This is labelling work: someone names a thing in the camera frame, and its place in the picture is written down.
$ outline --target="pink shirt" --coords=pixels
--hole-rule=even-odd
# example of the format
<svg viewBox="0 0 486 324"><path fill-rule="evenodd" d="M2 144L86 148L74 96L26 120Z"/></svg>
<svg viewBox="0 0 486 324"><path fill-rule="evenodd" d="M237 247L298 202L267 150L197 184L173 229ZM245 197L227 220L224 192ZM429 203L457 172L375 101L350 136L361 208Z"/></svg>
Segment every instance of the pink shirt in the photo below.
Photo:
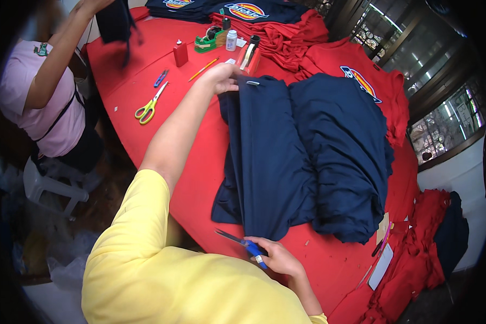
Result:
<svg viewBox="0 0 486 324"><path fill-rule="evenodd" d="M24 111L32 79L51 50L52 46L47 43L19 42L13 48L0 81L0 110L33 140L49 130L74 93L74 75L66 68L47 106ZM65 155L78 143L84 125L84 108L74 98L50 133L38 142L40 152L48 157Z"/></svg>

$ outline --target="yellow shirt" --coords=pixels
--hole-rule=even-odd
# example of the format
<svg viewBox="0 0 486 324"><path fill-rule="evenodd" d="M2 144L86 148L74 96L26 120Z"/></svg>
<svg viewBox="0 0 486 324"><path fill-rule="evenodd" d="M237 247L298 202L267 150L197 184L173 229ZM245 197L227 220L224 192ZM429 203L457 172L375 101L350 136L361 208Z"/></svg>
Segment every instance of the yellow shirt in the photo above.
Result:
<svg viewBox="0 0 486 324"><path fill-rule="evenodd" d="M327 324L252 263L166 247L168 209L164 179L139 171L86 262L88 323Z"/></svg>

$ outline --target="paper tag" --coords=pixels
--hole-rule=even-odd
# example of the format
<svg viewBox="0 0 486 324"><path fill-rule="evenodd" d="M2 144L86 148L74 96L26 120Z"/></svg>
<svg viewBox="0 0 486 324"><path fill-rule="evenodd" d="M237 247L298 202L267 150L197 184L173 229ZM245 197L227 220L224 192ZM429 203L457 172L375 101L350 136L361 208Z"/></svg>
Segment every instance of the paper tag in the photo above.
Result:
<svg viewBox="0 0 486 324"><path fill-rule="evenodd" d="M246 40L243 40L243 38L238 38L236 40L236 46L239 46L239 47L245 46L246 43L247 43Z"/></svg>
<svg viewBox="0 0 486 324"><path fill-rule="evenodd" d="M383 249L382 255L380 256L380 259L378 260L378 263L376 263L376 267L373 270L373 273L369 277L369 280L367 283L369 286L375 290L376 287L378 287L378 284L383 278L383 275L385 275L385 271L389 267L389 264L391 263L393 252L391 249L391 246L389 243L385 244L385 248Z"/></svg>

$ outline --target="table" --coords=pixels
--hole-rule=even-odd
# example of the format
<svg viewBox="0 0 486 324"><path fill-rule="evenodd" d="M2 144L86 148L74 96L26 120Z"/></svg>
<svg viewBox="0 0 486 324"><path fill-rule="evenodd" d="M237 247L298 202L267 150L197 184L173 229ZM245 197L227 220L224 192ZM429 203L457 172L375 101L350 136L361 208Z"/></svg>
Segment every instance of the table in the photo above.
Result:
<svg viewBox="0 0 486 324"><path fill-rule="evenodd" d="M236 59L239 48L235 52L228 52L222 47L199 54L193 49L194 37L205 35L208 25L169 19L148 20L145 7L134 8L131 12L143 35L144 44L139 46L137 36L131 37L131 58L126 68L121 67L124 44L104 45L97 39L88 45L87 52L106 111L124 148L138 167L153 134L193 84L193 81L187 80L218 56L221 62L230 58ZM188 44L189 62L181 68L175 66L172 53L178 38ZM141 126L134 118L135 110L153 98L156 93L153 84L165 68L169 68L165 78L169 84L156 104L153 119ZM267 58L262 58L259 64L257 76L261 75L284 79L286 83L295 81L292 72L283 70ZM214 196L224 178L223 166L228 139L228 127L221 118L219 103L215 97L209 104L182 177L175 187L169 212L208 253L246 258L246 253L238 245L230 244L225 238L214 234L214 228L218 227L233 235L242 236L242 227L218 224L210 220ZM418 165L407 140L402 147L394 149L394 157L386 211L389 212L391 220L402 221L407 215L412 215L414 199L419 195L416 182ZM369 266L377 260L371 257L376 247L375 235L365 245L344 244L332 235L315 233L310 224L303 224L290 228L281 243L303 263L313 290L327 315L356 288Z"/></svg>

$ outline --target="person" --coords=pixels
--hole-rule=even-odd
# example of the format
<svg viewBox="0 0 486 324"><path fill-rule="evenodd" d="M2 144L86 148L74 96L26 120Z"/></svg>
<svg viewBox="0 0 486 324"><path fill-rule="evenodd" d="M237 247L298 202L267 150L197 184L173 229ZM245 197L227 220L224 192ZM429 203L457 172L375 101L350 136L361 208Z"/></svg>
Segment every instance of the person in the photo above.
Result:
<svg viewBox="0 0 486 324"><path fill-rule="evenodd" d="M246 260L165 246L169 200L215 94L237 91L240 73L220 63L190 88L151 139L83 278L88 323L327 323L302 264L278 242L245 237L268 252L288 288Z"/></svg>
<svg viewBox="0 0 486 324"><path fill-rule="evenodd" d="M92 17L113 0L81 0L48 42L19 39L0 80L0 110L24 129L39 152L87 174L104 151L95 127L99 118L84 104L68 63ZM55 0L39 15L38 35L53 24ZM37 150L33 154L36 163Z"/></svg>

